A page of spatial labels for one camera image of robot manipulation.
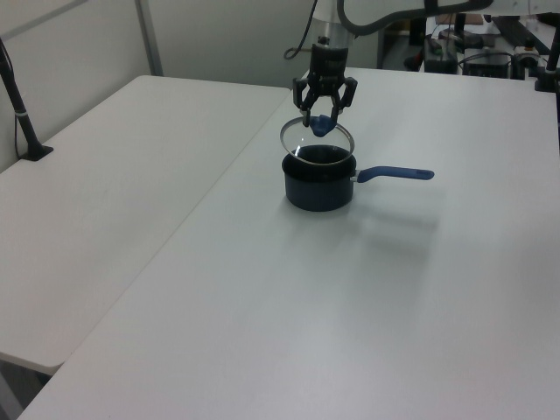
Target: table surface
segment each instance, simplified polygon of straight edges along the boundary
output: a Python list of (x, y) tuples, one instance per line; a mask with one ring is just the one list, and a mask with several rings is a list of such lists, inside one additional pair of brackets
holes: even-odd
[(288, 89), (133, 80), (0, 176), (0, 359), (52, 374)]
[(359, 166), (436, 177), (295, 208), (286, 99), (22, 420), (560, 417), (554, 96), (348, 74)]

